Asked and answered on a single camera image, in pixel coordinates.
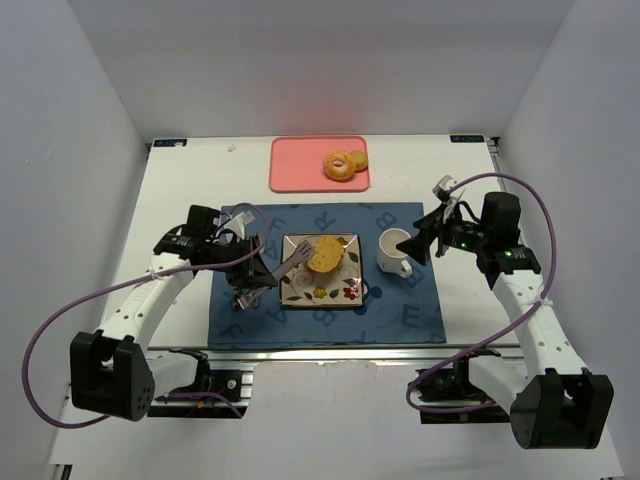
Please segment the round bread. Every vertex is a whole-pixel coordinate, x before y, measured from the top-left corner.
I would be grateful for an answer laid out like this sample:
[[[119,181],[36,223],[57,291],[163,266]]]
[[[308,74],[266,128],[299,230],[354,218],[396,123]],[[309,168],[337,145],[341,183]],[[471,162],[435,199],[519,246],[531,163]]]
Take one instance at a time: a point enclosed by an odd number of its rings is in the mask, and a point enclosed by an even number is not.
[[[336,237],[325,235],[313,244],[313,254],[305,266],[315,273],[329,273],[339,266],[344,253],[345,249]]]

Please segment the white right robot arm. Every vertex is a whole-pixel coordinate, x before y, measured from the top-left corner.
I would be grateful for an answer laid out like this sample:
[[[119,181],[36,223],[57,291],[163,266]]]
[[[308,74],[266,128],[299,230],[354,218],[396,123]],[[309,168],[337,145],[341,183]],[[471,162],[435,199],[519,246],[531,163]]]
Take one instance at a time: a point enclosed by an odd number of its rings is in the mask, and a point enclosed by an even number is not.
[[[415,222],[418,233],[398,243],[421,265],[449,248],[475,255],[476,265],[514,328],[526,371],[519,373],[483,341],[460,353],[442,373],[421,373],[417,392],[424,423],[438,415],[486,420],[503,413],[523,449],[594,449],[614,396],[609,378],[592,373],[571,346],[544,292],[541,267],[520,241],[519,199],[485,195],[481,215],[463,218],[463,203],[443,195],[441,205]]]

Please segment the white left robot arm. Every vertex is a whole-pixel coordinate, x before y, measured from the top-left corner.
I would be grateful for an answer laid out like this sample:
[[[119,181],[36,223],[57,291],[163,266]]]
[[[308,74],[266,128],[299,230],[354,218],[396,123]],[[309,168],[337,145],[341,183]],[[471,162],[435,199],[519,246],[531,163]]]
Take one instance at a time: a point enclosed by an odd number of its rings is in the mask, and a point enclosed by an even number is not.
[[[207,396],[212,383],[205,353],[171,349],[148,357],[150,341],[181,292],[202,270],[221,272],[237,292],[277,282],[260,257],[265,236],[249,234],[260,218],[247,203],[230,212],[193,205],[186,221],[168,230],[153,248],[143,279],[121,306],[92,333],[70,345],[74,407],[138,421],[156,399]]]

